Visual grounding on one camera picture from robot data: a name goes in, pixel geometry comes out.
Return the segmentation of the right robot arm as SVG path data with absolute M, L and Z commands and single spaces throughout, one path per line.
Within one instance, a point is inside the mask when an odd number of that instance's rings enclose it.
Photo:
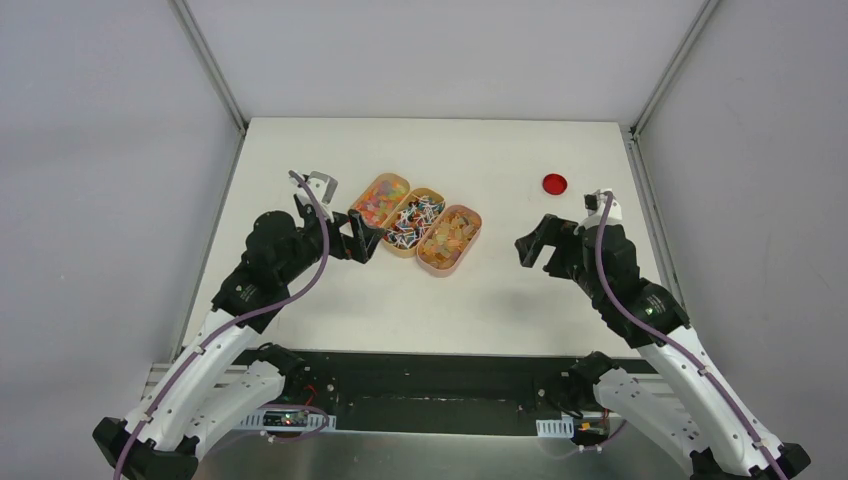
M 622 226 L 586 228 L 546 215 L 516 240 L 520 264 L 532 267 L 546 246 L 554 251 L 544 271 L 576 283 L 682 407 L 645 391 L 600 352 L 568 370 L 559 406 L 569 413 L 598 406 L 619 414 L 691 479 L 793 479 L 810 466 L 801 445 L 781 441 L 743 405 L 672 294 L 641 276 L 636 247 Z

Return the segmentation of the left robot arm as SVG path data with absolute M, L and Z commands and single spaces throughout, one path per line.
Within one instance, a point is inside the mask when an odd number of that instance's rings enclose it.
M 290 283 L 329 258 L 367 263 L 385 231 L 360 212 L 345 214 L 295 202 L 303 225 L 284 211 L 260 215 L 240 262 L 222 282 L 199 332 L 165 376 L 123 418 L 103 418 L 93 438 L 116 479 L 190 479 L 200 460 L 239 422 L 264 404 L 297 402 L 306 362 L 273 343 L 219 394 L 226 370 L 287 304 Z

